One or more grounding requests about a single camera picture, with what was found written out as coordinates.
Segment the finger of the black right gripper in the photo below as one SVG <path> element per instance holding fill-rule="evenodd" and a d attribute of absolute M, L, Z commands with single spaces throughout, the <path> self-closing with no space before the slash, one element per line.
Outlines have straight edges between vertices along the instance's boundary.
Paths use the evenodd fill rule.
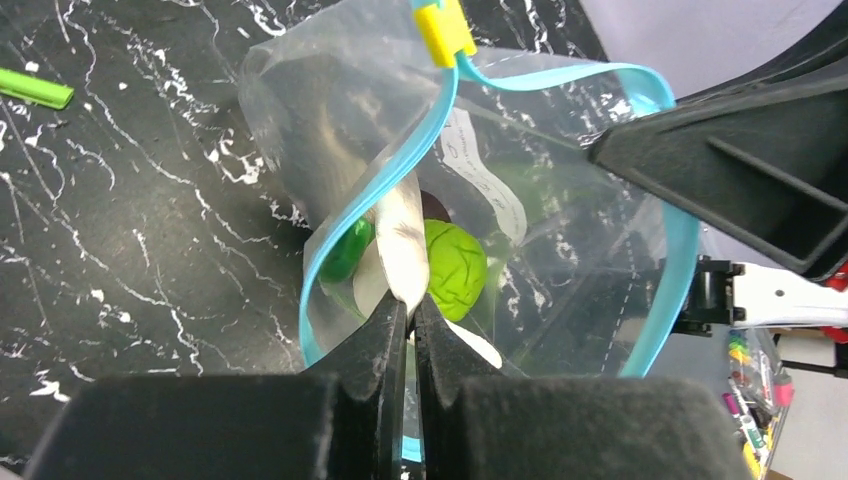
<path fill-rule="evenodd" d="M 846 8 L 755 70 L 610 128 L 589 158 L 810 281 L 845 281 Z"/>

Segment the green toy apple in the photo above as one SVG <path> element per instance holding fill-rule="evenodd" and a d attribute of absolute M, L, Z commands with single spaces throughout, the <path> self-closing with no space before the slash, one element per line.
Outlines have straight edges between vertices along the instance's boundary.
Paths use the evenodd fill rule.
<path fill-rule="evenodd" d="M 424 226 L 430 270 L 427 292 L 448 321 L 459 322 L 485 286 L 486 254 L 475 237 L 453 223 L 426 219 Z"/>

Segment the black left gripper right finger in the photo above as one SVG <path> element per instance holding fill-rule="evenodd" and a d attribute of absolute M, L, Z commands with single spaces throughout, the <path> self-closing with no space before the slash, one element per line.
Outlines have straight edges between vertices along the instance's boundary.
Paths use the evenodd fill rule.
<path fill-rule="evenodd" d="M 516 378 L 431 299 L 413 323 L 429 479 L 747 479 L 725 410 L 674 378 Z"/>

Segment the dark red toy plum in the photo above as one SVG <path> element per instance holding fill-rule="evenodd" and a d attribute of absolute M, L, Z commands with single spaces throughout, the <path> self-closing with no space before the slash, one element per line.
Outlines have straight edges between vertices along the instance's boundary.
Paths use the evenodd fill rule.
<path fill-rule="evenodd" d="M 425 219 L 434 219 L 446 223 L 452 222 L 448 210 L 434 195 L 421 190 L 420 196 L 422 203 L 422 213 Z"/>

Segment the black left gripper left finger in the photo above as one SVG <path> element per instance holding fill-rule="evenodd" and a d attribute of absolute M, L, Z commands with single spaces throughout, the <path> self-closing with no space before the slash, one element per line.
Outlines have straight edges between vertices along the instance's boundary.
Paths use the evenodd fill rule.
<path fill-rule="evenodd" d="M 78 393 L 28 479 L 395 479 L 405 305 L 370 318 L 298 374 L 132 376 Z"/>

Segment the green toy chili pepper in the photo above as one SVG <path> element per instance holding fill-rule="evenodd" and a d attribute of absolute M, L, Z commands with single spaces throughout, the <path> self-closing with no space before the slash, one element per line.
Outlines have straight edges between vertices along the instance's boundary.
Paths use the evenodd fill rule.
<path fill-rule="evenodd" d="M 375 235 L 375 227 L 366 217 L 356 220 L 324 260 L 319 272 L 320 281 L 336 284 L 349 279 Z"/>

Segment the marker pen box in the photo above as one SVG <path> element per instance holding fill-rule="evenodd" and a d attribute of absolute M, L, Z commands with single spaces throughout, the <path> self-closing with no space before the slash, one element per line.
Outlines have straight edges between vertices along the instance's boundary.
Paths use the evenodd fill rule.
<path fill-rule="evenodd" d="M 754 479 L 767 477 L 794 386 L 772 335 L 760 329 L 727 334 L 729 374 L 722 399 L 737 428 L 743 459 Z"/>

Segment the clear zip top bag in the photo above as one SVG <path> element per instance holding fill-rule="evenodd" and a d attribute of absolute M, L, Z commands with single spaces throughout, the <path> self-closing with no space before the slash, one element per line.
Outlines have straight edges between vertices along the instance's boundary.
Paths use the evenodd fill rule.
<path fill-rule="evenodd" d="M 674 106 L 655 70 L 479 45 L 455 1 L 342 1 L 251 47 L 239 103 L 312 230 L 298 309 L 307 365 L 368 318 L 355 273 L 321 282 L 324 260 L 415 174 L 486 254 L 483 291 L 455 323 L 501 353 L 501 372 L 651 369 L 683 309 L 699 223 L 591 164 L 587 148 Z"/>

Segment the green white pen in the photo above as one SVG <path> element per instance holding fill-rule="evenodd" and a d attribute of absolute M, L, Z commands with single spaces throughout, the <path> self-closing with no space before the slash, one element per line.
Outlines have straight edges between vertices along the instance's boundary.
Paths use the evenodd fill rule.
<path fill-rule="evenodd" d="M 2 68 L 1 93 L 54 110 L 63 110 L 73 98 L 74 89 Z"/>

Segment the cream toy garlic piece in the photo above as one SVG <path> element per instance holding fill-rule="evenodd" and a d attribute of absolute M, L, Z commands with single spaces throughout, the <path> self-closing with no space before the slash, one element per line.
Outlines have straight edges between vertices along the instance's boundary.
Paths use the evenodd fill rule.
<path fill-rule="evenodd" d="M 501 353 L 488 340 L 447 318 L 442 318 L 439 323 L 441 327 L 432 323 L 431 329 L 419 337 L 422 339 L 421 349 L 436 368 L 482 368 L 483 361 L 494 370 L 503 368 Z M 419 344 L 416 332 L 413 329 L 407 339 L 411 348 Z"/>

